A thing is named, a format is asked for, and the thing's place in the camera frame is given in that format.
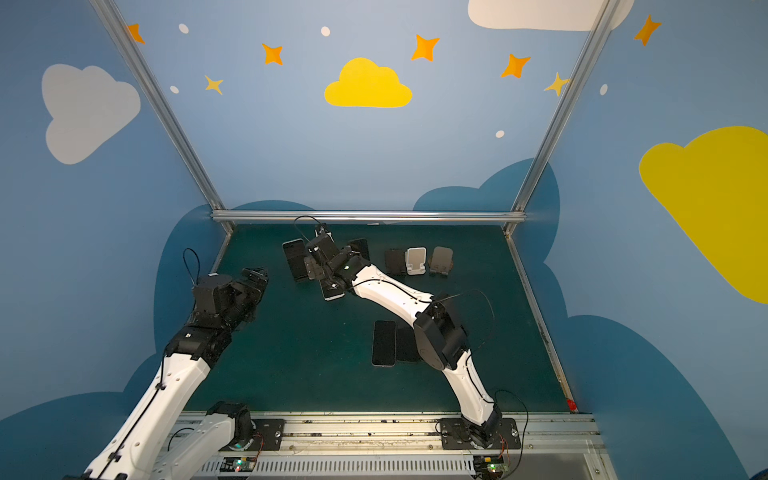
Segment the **metal grille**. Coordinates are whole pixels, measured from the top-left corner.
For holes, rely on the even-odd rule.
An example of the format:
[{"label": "metal grille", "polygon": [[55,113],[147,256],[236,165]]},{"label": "metal grille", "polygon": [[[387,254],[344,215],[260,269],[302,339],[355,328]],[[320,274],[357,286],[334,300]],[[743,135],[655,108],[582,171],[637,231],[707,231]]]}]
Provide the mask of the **metal grille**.
[{"label": "metal grille", "polygon": [[[343,476],[343,475],[462,475],[474,474],[472,457],[462,455],[322,455],[284,458],[262,456],[250,477]],[[209,461],[200,469],[210,474],[221,461]],[[220,478],[243,476],[218,473]]]}]

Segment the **metal frame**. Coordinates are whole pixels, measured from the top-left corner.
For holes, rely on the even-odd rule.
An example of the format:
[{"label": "metal frame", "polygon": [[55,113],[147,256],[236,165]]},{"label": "metal frame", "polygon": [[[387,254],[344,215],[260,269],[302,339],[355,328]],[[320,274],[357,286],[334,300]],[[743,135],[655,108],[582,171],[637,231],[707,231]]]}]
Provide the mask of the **metal frame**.
[{"label": "metal frame", "polygon": [[[318,220],[343,222],[507,222],[525,220],[524,212],[419,212],[419,211],[363,211],[363,210],[214,210],[212,218],[218,222],[286,222],[299,216],[311,215]],[[304,217],[298,221],[314,221]]]},{"label": "metal frame", "polygon": [[216,273],[216,271],[219,270],[221,259],[224,258],[224,254],[227,252],[227,248],[230,245],[230,240],[232,240],[232,233],[233,232],[227,232],[227,235],[224,237],[224,241],[221,243],[221,247],[219,247],[219,253],[216,255],[213,266],[210,268],[211,273]]},{"label": "metal frame", "polygon": [[[165,131],[168,133],[171,141],[174,142],[174,146],[179,151],[181,159],[184,160],[187,168],[189,168],[192,177],[200,191],[203,192],[208,204],[214,210],[226,208],[200,162],[200,158],[195,153],[187,135],[181,128],[179,120],[171,110],[168,100],[157,83],[157,79],[152,74],[147,61],[144,60],[141,50],[139,50],[136,42],[128,32],[120,10],[113,0],[90,0],[90,2],[101,23],[107,29],[109,36],[112,37],[112,41],[118,48],[118,51],[123,56],[128,68],[130,68],[131,73],[134,74],[136,81],[141,86],[141,90],[147,95],[149,103],[152,105],[157,117],[160,118]],[[231,233],[233,226],[230,223],[222,223],[222,226],[228,233]]]},{"label": "metal frame", "polygon": [[525,297],[528,299],[528,305],[531,306],[531,312],[533,313],[533,317],[536,320],[538,332],[541,334],[541,339],[544,341],[544,347],[547,349],[547,354],[549,355],[549,361],[552,364],[552,368],[554,369],[554,374],[558,377],[558,381],[560,382],[560,387],[563,389],[565,398],[573,399],[574,397],[571,393],[571,387],[568,385],[568,381],[565,378],[563,365],[560,364],[560,358],[554,349],[554,344],[552,344],[552,338],[549,336],[549,330],[547,330],[547,324],[544,322],[544,316],[541,314],[541,310],[538,308],[536,296],[533,294],[531,282],[528,281],[528,275],[525,273],[525,268],[523,267],[523,262],[520,258],[520,254],[518,253],[518,249],[515,246],[512,235],[505,233],[505,237],[507,238],[509,253],[512,255],[512,259],[515,262],[515,268],[517,269],[518,275],[520,276],[520,282],[523,285]]},{"label": "metal frame", "polygon": [[[205,412],[182,412],[171,430],[200,423]],[[359,461],[374,459],[434,459],[452,457],[453,460],[471,459],[472,455],[498,454],[498,449],[458,450],[442,449],[435,427],[440,418],[460,416],[457,412],[252,412],[252,419],[284,419],[280,450],[264,451],[260,461],[295,462],[324,461],[324,459],[352,458]],[[505,413],[518,425],[525,424],[524,413]],[[615,480],[616,475],[607,458],[597,424],[592,415],[568,413],[532,413],[525,433],[523,455],[581,454],[593,478]],[[222,451],[198,472],[200,477],[217,474],[224,456],[237,456]],[[264,475],[296,475],[288,465],[283,472],[264,472]],[[330,472],[314,472],[328,475]],[[380,472],[356,472],[357,475],[375,475]],[[301,475],[312,475],[306,470]]]},{"label": "metal frame", "polygon": [[[592,68],[598,61],[600,52],[603,50],[605,41],[608,35],[611,33],[611,22],[613,21],[614,13],[621,0],[605,0],[594,25],[589,32],[587,41],[584,43],[584,47],[581,49],[581,53],[576,60],[576,65],[571,73],[571,80],[568,82],[568,86],[565,89],[565,93],[560,98],[558,106],[552,115],[552,119],[547,127],[547,132],[544,135],[544,140],[541,142],[541,146],[536,152],[531,167],[528,169],[528,173],[525,175],[518,195],[515,198],[515,202],[512,204],[512,211],[522,212],[525,211],[525,207],[528,206],[528,201],[531,199],[533,190],[536,188],[541,175],[544,173],[544,168],[549,162],[549,157],[554,151],[555,145],[560,138],[565,125],[568,123],[568,119],[571,116],[571,112],[576,105],[581,91],[584,89],[584,84],[587,83]],[[504,225],[506,233],[511,234],[515,228],[515,223],[507,223]]]}]

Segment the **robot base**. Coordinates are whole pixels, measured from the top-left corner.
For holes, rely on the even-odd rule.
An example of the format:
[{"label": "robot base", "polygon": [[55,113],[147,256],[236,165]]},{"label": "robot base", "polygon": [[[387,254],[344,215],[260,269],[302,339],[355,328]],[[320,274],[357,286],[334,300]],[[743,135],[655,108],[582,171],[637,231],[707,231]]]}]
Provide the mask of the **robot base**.
[{"label": "robot base", "polygon": [[496,435],[493,435],[485,445],[470,435],[469,427],[464,419],[455,417],[440,419],[439,430],[443,450],[501,449],[502,442],[498,437],[499,435],[507,441],[508,449],[519,450],[522,448],[515,419],[502,419],[496,430]]}]

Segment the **orange star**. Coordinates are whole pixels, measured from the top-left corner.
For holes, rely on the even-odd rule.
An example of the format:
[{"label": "orange star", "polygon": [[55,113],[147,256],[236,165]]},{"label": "orange star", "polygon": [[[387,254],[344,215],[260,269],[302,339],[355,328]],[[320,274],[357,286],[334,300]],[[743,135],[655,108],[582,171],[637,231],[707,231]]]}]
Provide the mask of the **orange star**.
[{"label": "orange star", "polygon": [[268,63],[276,63],[278,65],[282,65],[283,61],[280,60],[280,51],[283,50],[283,47],[267,47],[266,44],[261,44],[264,47],[264,51],[266,52],[266,59],[264,60],[264,64]]},{"label": "orange star", "polygon": [[131,37],[134,38],[135,41],[139,43],[144,43],[144,39],[139,35],[139,24],[136,25],[129,25],[128,31],[131,33]]},{"label": "orange star", "polygon": [[507,65],[507,69],[502,73],[502,78],[508,75],[514,75],[515,77],[520,78],[520,75],[523,74],[523,67],[530,59],[531,57],[517,58],[514,55],[509,55],[509,65]]},{"label": "orange star", "polygon": [[439,38],[433,38],[432,40],[425,40],[424,38],[416,36],[416,51],[413,52],[413,56],[411,57],[411,60],[416,60],[417,58],[426,58],[429,61],[432,61],[432,50],[435,48],[435,45],[437,44]]},{"label": "orange star", "polygon": [[648,20],[645,21],[645,25],[643,25],[643,28],[634,36],[634,39],[642,40],[643,46],[648,45],[648,39],[660,26],[661,23],[654,22],[650,19],[650,15],[648,15]]}]

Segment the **white cloud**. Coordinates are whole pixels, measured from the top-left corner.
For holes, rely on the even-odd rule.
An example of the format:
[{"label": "white cloud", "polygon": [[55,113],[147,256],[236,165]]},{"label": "white cloud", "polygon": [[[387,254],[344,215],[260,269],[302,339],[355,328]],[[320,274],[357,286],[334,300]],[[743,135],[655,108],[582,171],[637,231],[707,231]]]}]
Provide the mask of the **white cloud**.
[{"label": "white cloud", "polygon": [[56,160],[83,161],[139,113],[136,89],[99,67],[51,65],[43,74],[43,101],[53,121],[45,142]]},{"label": "white cloud", "polygon": [[[634,0],[620,0],[611,28],[629,14]],[[469,0],[469,18],[486,28],[588,31],[603,0]]]}]

